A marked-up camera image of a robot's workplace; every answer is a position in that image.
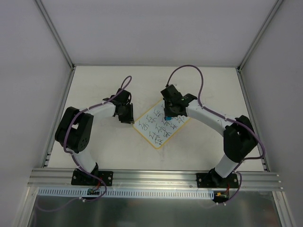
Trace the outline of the blue black whiteboard eraser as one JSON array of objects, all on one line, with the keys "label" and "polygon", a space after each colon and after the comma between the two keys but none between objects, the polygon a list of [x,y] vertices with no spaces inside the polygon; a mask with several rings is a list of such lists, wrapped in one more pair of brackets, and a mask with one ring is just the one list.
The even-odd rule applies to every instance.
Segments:
[{"label": "blue black whiteboard eraser", "polygon": [[170,120],[172,120],[172,117],[166,116],[166,117],[165,117],[165,120],[166,120],[166,121],[170,121]]}]

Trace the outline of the yellow framed small whiteboard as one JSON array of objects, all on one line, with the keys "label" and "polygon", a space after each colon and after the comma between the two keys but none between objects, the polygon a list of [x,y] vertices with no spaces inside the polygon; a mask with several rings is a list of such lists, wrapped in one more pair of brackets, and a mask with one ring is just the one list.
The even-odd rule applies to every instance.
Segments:
[{"label": "yellow framed small whiteboard", "polygon": [[160,100],[134,122],[133,128],[153,148],[160,149],[189,119],[189,117],[177,116],[166,120],[164,117],[164,101]]}]

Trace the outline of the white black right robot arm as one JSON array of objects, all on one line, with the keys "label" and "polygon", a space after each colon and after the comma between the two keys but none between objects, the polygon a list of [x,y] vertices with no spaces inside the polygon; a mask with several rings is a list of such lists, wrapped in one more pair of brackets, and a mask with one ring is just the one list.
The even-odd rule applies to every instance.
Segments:
[{"label": "white black right robot arm", "polygon": [[258,144],[249,118],[242,115],[230,119],[203,105],[198,97],[192,94],[182,95],[174,85],[166,86],[161,94],[166,118],[190,117],[223,137],[223,157],[201,180],[208,187],[223,187],[228,183],[229,175]]}]

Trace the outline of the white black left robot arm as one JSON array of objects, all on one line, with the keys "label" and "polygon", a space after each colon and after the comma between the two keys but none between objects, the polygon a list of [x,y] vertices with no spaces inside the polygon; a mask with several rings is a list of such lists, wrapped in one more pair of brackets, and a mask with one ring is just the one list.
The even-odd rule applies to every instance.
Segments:
[{"label": "white black left robot arm", "polygon": [[121,123],[133,124],[131,100],[131,93],[120,88],[115,95],[103,99],[100,104],[82,110],[75,107],[65,110],[54,138],[76,164],[76,180],[83,180],[88,185],[99,181],[98,164],[87,149],[93,122],[97,118],[117,116]]}]

